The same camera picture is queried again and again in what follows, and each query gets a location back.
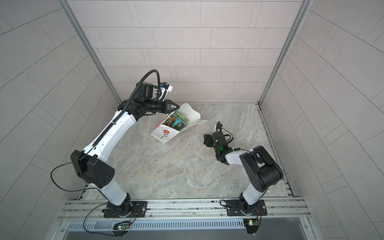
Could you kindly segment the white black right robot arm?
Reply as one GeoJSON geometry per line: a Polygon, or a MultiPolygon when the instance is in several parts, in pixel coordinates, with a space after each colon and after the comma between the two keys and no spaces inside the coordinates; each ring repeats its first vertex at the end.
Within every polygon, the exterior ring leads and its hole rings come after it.
{"type": "Polygon", "coordinates": [[[204,135],[204,145],[213,148],[218,162],[225,165],[244,167],[250,180],[249,186],[239,196],[240,209],[244,215],[257,211],[257,204],[270,186],[277,184],[283,177],[283,171],[263,146],[252,150],[231,148],[229,143],[234,137],[223,133],[223,125],[217,122],[215,131],[204,135]]]}

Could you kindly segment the green Fox's candy packet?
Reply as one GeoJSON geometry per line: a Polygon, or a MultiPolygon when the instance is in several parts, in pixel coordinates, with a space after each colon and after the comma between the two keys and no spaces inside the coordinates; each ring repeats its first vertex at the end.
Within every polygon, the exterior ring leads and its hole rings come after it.
{"type": "Polygon", "coordinates": [[[179,120],[179,124],[175,126],[173,129],[177,131],[181,131],[184,127],[188,125],[189,120],[181,113],[178,111],[175,111],[171,116],[175,116],[179,120]]]}

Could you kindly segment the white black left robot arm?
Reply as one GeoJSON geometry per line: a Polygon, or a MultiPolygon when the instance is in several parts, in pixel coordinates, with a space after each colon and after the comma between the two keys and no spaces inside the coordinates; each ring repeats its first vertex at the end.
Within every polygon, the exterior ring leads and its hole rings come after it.
{"type": "Polygon", "coordinates": [[[115,179],[115,169],[107,164],[116,144],[125,132],[146,114],[169,114],[179,108],[180,106],[171,100],[125,100],[97,138],[82,151],[75,150],[71,154],[77,176],[107,199],[107,208],[103,210],[105,218],[124,218],[132,213],[133,208],[130,195],[115,179]]]}

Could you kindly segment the white floral paper bag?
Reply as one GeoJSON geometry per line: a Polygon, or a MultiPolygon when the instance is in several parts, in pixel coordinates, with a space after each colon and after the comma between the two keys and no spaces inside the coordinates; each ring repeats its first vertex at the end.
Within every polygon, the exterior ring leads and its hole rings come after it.
{"type": "Polygon", "coordinates": [[[178,110],[166,114],[151,132],[151,136],[165,144],[191,126],[205,122],[205,120],[201,120],[199,112],[188,103],[184,103],[178,110]]]}

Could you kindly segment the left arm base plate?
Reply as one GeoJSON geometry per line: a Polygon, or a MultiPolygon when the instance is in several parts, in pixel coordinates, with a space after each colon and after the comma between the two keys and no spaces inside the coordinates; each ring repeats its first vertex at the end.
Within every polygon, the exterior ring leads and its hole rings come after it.
{"type": "Polygon", "coordinates": [[[143,218],[146,214],[147,201],[124,202],[121,206],[107,203],[107,207],[102,210],[104,218],[143,218]]]}

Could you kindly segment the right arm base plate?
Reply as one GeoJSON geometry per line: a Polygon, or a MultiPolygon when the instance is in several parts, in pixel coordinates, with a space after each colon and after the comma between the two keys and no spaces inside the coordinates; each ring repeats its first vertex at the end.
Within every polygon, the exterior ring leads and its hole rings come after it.
{"type": "Polygon", "coordinates": [[[264,200],[259,200],[253,205],[248,205],[245,200],[225,200],[223,206],[226,208],[229,217],[268,215],[264,200]]]}

